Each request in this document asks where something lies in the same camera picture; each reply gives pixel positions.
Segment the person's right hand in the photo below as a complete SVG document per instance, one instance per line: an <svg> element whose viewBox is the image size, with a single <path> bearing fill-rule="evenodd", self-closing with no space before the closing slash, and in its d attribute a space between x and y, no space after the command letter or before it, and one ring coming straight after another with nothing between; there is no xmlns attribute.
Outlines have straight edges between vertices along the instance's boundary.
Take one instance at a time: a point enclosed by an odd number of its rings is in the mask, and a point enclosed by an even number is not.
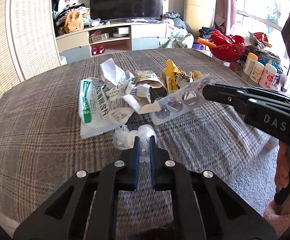
<svg viewBox="0 0 290 240"><path fill-rule="evenodd" d="M287 146L287 144L279 141L277 168L276 175L274 178L278 190L286 188L289 183L290 159L287 156L288 148L289 147Z"/></svg>

